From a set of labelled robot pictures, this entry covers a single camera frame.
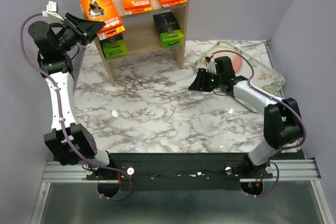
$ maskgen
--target screw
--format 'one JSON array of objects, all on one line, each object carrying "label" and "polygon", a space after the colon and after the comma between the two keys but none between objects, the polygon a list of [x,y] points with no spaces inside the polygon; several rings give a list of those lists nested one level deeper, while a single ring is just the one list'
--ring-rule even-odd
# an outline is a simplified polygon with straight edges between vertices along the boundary
[{"label": "screw", "polygon": [[127,174],[128,175],[133,175],[134,174],[134,168],[133,167],[130,167],[127,169]]},{"label": "screw", "polygon": [[226,174],[227,174],[227,175],[230,175],[230,174],[232,173],[232,169],[231,169],[231,167],[229,167],[229,166],[227,166],[227,167],[225,168],[225,171],[226,171]]},{"label": "screw", "polygon": [[273,172],[273,169],[270,166],[267,166],[265,170],[268,174],[272,174],[272,172]]}]

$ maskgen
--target white wall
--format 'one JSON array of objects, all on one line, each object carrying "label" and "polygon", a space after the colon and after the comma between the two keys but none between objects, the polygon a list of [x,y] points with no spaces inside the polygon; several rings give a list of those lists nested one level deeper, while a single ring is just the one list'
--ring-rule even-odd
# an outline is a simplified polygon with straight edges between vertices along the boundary
[{"label": "white wall", "polygon": [[[65,7],[55,0],[62,13]],[[30,223],[44,164],[50,153],[43,134],[50,131],[51,102],[40,74],[23,59],[19,28],[48,0],[1,0],[0,8],[0,223]],[[28,33],[25,45],[37,61]]]},{"label": "white wall", "polygon": [[315,157],[336,220],[336,0],[294,0],[270,49],[286,68],[284,91],[299,102],[307,125],[304,151]]},{"label": "white wall", "polygon": [[[62,0],[81,16],[78,0]],[[187,39],[269,39],[293,0],[190,0]]]}]

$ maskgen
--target marble surface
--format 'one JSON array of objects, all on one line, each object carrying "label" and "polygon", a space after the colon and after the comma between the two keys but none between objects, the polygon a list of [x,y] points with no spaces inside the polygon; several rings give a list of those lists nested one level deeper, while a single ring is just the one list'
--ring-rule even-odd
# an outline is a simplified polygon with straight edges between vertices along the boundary
[{"label": "marble surface", "polygon": [[[188,91],[193,63],[217,41],[187,41],[184,70],[170,49],[119,60],[113,87],[94,44],[80,70],[75,103],[98,148],[110,152],[249,152],[263,117],[231,97]],[[262,41],[230,41],[270,66]]]}]

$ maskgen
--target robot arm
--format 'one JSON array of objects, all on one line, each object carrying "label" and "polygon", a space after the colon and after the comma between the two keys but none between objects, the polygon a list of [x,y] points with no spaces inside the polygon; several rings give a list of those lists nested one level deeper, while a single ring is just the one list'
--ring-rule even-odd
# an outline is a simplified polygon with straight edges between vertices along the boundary
[{"label": "robot arm", "polygon": [[[57,21],[61,22],[48,24],[44,21],[37,21],[28,28],[28,33],[39,48],[39,55],[43,57],[39,60],[40,69],[57,84],[57,86],[54,85],[49,78],[45,79],[53,108],[51,132],[44,135],[45,143],[62,165],[74,165],[80,161],[78,155],[73,152],[65,140],[61,127],[62,122],[69,138],[85,158],[91,159],[99,166],[109,165],[108,154],[97,149],[93,136],[79,123],[76,116],[73,67],[67,55],[75,44],[87,45],[92,42],[105,23],[80,19],[68,13],[64,18],[60,18],[56,13],[48,11],[48,7],[44,14],[52,18],[57,17]],[[59,27],[61,30],[55,34],[52,30],[54,27]]]},{"label": "robot arm", "polygon": [[217,58],[209,63],[207,69],[199,69],[189,90],[211,92],[216,88],[247,102],[264,115],[264,139],[244,157],[241,172],[248,174],[260,168],[284,145],[302,137],[301,124],[284,106],[285,103],[300,116],[297,102],[292,98],[283,100],[273,97],[259,88],[252,88],[245,77],[236,77],[229,57]]}]

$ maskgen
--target green and black box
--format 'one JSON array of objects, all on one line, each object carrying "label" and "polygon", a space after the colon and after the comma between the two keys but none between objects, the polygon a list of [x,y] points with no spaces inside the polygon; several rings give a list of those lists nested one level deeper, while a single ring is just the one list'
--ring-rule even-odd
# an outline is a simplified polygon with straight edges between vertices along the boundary
[{"label": "green and black box", "polygon": [[117,34],[110,38],[104,39],[100,43],[105,58],[108,60],[127,55],[125,41],[121,34]]},{"label": "green and black box", "polygon": [[172,12],[153,15],[154,27],[159,35],[163,48],[183,44],[183,33]]}]

